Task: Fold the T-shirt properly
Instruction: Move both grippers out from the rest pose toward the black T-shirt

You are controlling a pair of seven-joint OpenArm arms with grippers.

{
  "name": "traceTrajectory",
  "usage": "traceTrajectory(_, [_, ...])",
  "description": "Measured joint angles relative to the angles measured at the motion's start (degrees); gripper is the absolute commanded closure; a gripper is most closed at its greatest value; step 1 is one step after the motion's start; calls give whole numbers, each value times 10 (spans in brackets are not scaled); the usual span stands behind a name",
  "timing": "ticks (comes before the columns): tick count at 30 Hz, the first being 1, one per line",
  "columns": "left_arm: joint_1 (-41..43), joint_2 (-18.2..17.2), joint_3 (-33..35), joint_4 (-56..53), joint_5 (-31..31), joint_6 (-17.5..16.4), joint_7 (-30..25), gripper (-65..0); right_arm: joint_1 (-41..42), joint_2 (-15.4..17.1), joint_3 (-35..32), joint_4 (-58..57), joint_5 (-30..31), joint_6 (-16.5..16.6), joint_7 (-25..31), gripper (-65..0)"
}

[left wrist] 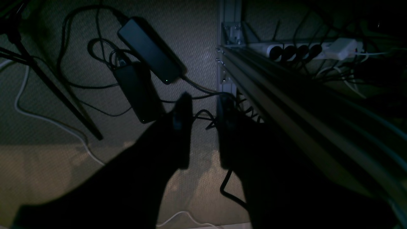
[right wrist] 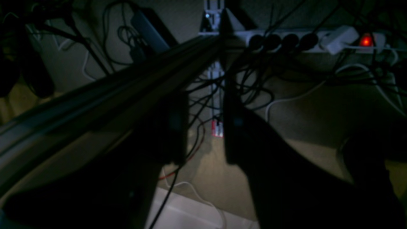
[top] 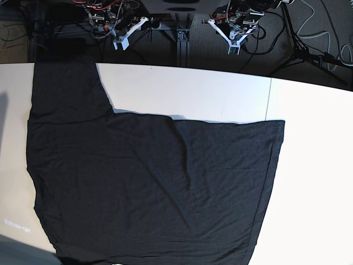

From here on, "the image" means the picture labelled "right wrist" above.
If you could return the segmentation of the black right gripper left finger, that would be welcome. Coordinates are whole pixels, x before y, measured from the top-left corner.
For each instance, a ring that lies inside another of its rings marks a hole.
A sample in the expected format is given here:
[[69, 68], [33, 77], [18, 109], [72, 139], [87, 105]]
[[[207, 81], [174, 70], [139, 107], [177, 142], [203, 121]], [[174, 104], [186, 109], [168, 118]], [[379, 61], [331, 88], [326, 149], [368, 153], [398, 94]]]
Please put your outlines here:
[[162, 100], [106, 155], [44, 185], [10, 196], [5, 229], [142, 229], [161, 168], [187, 151], [189, 97]]

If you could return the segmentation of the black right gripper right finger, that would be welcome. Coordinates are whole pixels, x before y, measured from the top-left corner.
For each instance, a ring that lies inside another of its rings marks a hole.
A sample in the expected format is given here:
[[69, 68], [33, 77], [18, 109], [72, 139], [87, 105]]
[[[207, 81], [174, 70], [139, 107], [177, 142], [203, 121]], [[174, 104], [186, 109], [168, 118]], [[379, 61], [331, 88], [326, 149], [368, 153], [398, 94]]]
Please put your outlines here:
[[262, 229], [405, 229], [406, 212], [385, 166], [375, 132], [345, 139], [340, 156], [353, 184], [296, 152], [246, 108], [234, 80], [225, 81], [224, 141], [229, 164], [248, 179]]

